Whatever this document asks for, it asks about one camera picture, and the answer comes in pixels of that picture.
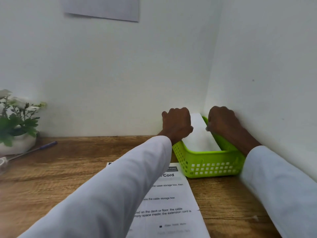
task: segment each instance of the green basket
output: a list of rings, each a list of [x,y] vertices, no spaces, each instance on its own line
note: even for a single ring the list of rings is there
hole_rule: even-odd
[[[173,145],[173,151],[188,178],[237,175],[242,170],[245,157],[220,135],[213,135],[222,151],[194,152],[183,141]]]

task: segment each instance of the wood grain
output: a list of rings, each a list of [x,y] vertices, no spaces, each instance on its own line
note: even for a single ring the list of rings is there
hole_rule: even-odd
[[[81,184],[150,136],[42,138],[58,145],[10,163],[0,176],[0,234],[17,237]],[[172,162],[177,162],[172,154]],[[280,237],[238,177],[189,179],[211,237]],[[252,218],[256,215],[259,221]]]

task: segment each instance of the person's left hand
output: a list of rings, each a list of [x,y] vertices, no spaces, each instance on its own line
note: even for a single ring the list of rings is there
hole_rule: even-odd
[[[171,108],[169,112],[163,112],[163,130],[158,134],[168,137],[172,145],[193,132],[191,115],[187,108]]]

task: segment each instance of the long-sleeved shirt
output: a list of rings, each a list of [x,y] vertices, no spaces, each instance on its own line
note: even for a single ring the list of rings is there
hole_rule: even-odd
[[[141,201],[167,170],[172,144],[156,136],[79,187],[20,238],[124,238]],[[246,158],[242,181],[259,198],[283,238],[317,237],[317,183],[266,148]]]

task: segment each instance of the hand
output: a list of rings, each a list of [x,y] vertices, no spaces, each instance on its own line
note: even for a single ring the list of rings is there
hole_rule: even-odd
[[[158,134],[168,137],[172,145],[193,132],[191,116],[187,108],[171,108],[169,112],[163,112],[163,130]]]
[[[232,143],[245,156],[261,144],[242,127],[235,113],[227,107],[213,107],[209,111],[208,126],[212,133],[219,134]]]
[[[227,107],[214,106],[208,115],[207,130],[223,137],[230,136],[233,132],[243,129],[235,113]]]

